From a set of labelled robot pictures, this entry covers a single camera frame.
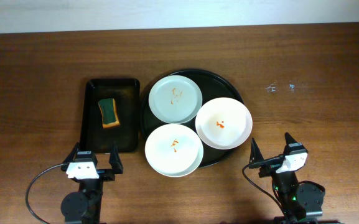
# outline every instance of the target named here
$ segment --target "round black tray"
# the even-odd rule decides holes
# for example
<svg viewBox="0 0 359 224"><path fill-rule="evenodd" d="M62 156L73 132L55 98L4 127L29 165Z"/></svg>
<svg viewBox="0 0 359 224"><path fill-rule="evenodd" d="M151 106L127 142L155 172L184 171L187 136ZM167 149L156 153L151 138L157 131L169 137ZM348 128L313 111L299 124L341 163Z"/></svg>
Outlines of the round black tray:
<svg viewBox="0 0 359 224"><path fill-rule="evenodd" d="M238 100L242 103L243 99L241 99L240 94L237 92L235 87L231 85L227 80L222 78L221 76L200 69L186 69L180 70L169 75L182 75L185 76L193 82L195 82L198 87L200 88L202 95L203 95L203 105L204 103L219 97L228 97ZM156 118L152 111L150 110L149 106L149 93L145 95L142 101L141 106L141 132L144 139L147 139L149 135L159 126L165 125L166 123ZM193 131L196 132L195 129L195 120L196 117L191 119L186 123L182 123L183 125L191 128ZM204 148L204 155L202 163L199 167L210 166L212 164L216 164L217 162L221 161L222 159L229 156L233 150L219 150L214 149L203 142Z"/></svg>

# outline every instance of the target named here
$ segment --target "wood grain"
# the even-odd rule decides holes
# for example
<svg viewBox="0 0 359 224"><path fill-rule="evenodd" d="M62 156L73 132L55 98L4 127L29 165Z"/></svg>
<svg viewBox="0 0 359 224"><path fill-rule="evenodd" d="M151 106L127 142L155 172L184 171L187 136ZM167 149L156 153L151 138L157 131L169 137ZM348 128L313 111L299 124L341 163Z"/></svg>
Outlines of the wood grain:
<svg viewBox="0 0 359 224"><path fill-rule="evenodd" d="M0 34L0 223L36 223L24 203L27 184L79 140L87 80L135 77L143 89L181 68L210 70L234 84L265 157L282 152L286 131L304 143L309 158L297 176L327 189L323 219L359 223L359 23ZM267 92L270 84L275 92ZM249 144L173 179L148 165L141 140L137 152L121 155L124 175L105 184L101 221L254 223L280 216L241 175ZM108 156L98 160L108 167ZM269 179L248 174L271 191ZM30 203L62 223L60 202L77 187L55 170L34 185Z"/></svg>

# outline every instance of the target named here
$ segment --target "white plate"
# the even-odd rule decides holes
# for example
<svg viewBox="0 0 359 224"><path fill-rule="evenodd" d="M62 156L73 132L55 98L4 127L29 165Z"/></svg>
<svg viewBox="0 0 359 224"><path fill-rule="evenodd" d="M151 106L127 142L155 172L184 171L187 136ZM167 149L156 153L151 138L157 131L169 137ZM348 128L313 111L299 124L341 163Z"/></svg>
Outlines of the white plate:
<svg viewBox="0 0 359 224"><path fill-rule="evenodd" d="M202 141L215 149L233 149L247 140L253 119L246 106L232 98L205 103L196 117L196 131Z"/></svg>
<svg viewBox="0 0 359 224"><path fill-rule="evenodd" d="M203 159L203 144L197 134L180 124L154 130L145 145L146 159L162 175L182 177L193 172Z"/></svg>
<svg viewBox="0 0 359 224"><path fill-rule="evenodd" d="M190 121L201 108L202 101L202 92L196 83L180 75L160 79L149 94L151 111L166 123Z"/></svg>

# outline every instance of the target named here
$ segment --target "light blue plate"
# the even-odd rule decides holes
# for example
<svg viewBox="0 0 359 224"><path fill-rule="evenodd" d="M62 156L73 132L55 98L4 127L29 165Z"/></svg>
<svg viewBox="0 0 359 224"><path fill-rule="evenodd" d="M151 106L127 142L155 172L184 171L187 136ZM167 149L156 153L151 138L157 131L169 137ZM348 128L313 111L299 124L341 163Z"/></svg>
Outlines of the light blue plate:
<svg viewBox="0 0 359 224"><path fill-rule="evenodd" d="M180 75L160 79L149 94L151 111L166 123L190 121L197 115L202 102L202 92L197 84Z"/></svg>

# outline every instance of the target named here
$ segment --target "sponge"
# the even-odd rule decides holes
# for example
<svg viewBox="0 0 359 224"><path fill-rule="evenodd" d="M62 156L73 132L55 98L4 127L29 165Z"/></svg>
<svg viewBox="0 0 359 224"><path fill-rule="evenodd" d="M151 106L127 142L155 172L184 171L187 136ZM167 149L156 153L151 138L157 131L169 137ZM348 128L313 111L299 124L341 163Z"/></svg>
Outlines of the sponge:
<svg viewBox="0 0 359 224"><path fill-rule="evenodd" d="M100 100L98 104L100 113L102 114L103 128L113 128L119 126L116 101L112 98L108 98Z"/></svg>

